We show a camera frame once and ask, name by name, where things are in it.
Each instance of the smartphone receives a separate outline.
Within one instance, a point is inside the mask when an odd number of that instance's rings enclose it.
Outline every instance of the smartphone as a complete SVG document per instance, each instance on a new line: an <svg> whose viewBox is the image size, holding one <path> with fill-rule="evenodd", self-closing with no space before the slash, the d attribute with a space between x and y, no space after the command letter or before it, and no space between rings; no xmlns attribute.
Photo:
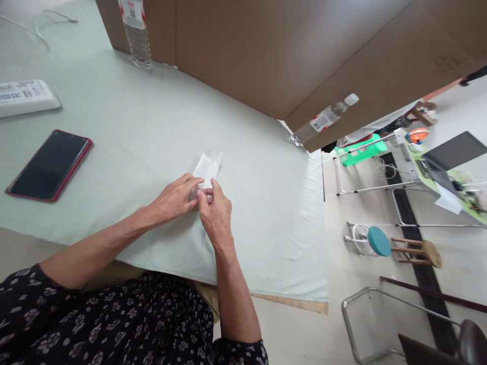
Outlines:
<svg viewBox="0 0 487 365"><path fill-rule="evenodd" d="M92 145L89 138L54 130L5 192L45 202L56 201Z"/></svg>

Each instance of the phone case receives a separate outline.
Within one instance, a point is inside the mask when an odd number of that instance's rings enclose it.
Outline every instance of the phone case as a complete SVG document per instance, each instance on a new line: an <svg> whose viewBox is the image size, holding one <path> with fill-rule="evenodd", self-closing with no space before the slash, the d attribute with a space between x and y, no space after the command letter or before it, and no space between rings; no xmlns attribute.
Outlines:
<svg viewBox="0 0 487 365"><path fill-rule="evenodd" d="M69 179L71 178L71 176L75 173L76 169L78 168L78 166L81 164L81 161L83 161L83 158L85 157L85 155L88 153L88 151L90 150L91 146L93 146L93 141L90 140L89 138L86 138L86 137L82 137L82 136L78 136L76 134L72 134L72 133L69 133L69 132L65 132L65 131L62 131L60 129L55 129L52 131L51 135L54 134L54 132L61 132L61 133L68 133L68 134L71 134L75 137L79 137L79 138L83 138L83 139L87 139L88 140L88 143L86 144L86 147L83 149L83 151L81 152L80 156L78 157L78 159L76 160L75 164L72 166L71 170L69 171L69 173L66 175L66 178L63 180L63 182L61 183L61 185L58 187L58 189L56 190L56 192L54 193L54 196L51 198L51 199L39 199L39 198L33 198L33 197L29 197L29 196L26 196L26 195L20 195L20 194L14 194L14 193L11 193L10 192L10 189L12 188L12 186L15 184L15 182L17 181L17 179L20 177L20 175L22 175L22 173L24 172L24 170L22 169L22 171L20 172L20 174L18 174L18 176L15 178L15 180L10 184L10 186L5 190L5 193L8 194L8 195L12 195L12 196L16 196L16 197L21 197L21 198L27 198L27 199L33 199L33 200L39 200L39 201L43 201L43 202L47 202L47 203L52 203L52 202L55 202L56 200L59 199L59 196L61 195L61 192L63 191L64 187L66 186L67 182L69 181ZM44 146L44 144L46 144L47 140L42 144L42 146L37 150L37 152L34 154L34 156L32 156L32 158L30 159L30 161L27 163L27 165L32 161L32 159L37 155L37 153L39 152L39 150Z"/></svg>

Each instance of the floral dress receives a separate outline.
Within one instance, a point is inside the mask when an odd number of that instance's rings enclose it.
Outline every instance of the floral dress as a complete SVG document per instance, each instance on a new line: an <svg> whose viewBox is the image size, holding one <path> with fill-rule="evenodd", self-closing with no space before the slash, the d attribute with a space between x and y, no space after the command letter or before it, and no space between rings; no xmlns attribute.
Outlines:
<svg viewBox="0 0 487 365"><path fill-rule="evenodd" d="M268 363L262 340L212 340L211 309L176 276L82 294L35 265L0 284L0 365Z"/></svg>

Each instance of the phone screen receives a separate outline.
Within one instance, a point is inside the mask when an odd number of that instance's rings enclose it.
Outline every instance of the phone screen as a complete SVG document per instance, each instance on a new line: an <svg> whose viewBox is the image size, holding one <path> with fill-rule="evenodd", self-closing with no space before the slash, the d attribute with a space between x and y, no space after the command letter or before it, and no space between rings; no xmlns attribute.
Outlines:
<svg viewBox="0 0 487 365"><path fill-rule="evenodd" d="M9 192L37 199L52 199L88 142L87 138L66 132L52 132Z"/></svg>

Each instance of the person's left hand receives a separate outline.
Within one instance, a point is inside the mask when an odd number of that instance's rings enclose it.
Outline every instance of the person's left hand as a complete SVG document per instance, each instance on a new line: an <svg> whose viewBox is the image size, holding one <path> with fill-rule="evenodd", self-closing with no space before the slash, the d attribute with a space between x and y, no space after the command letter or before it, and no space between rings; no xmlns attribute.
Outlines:
<svg viewBox="0 0 487 365"><path fill-rule="evenodd" d="M145 209L151 225L156 227L196 208L198 200L195 198L188 202L188 196L203 181L202 177L194 177L185 173L166 186L162 193Z"/></svg>

